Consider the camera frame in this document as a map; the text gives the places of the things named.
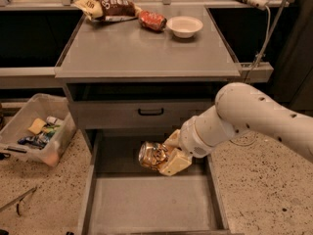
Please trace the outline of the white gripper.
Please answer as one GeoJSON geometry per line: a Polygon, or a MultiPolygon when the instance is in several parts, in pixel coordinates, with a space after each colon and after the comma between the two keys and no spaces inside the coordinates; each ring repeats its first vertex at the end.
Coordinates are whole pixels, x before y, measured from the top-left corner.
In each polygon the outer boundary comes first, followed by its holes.
{"type": "Polygon", "coordinates": [[[170,147],[180,146],[186,153],[177,148],[172,150],[168,160],[159,168],[159,172],[166,176],[172,176],[190,166],[192,157],[201,159],[213,151],[197,134],[195,117],[185,121],[180,130],[176,129],[163,144],[170,147]]]}

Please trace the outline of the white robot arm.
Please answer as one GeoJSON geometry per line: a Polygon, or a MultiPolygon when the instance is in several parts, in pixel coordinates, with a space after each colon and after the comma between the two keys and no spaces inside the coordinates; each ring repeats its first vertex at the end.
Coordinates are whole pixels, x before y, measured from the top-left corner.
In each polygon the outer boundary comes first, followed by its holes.
{"type": "Polygon", "coordinates": [[[293,112],[245,83],[222,87],[215,104],[183,123],[164,142],[169,159],[159,172],[174,175],[224,142],[249,131],[267,135],[313,162],[313,117],[293,112]]]}

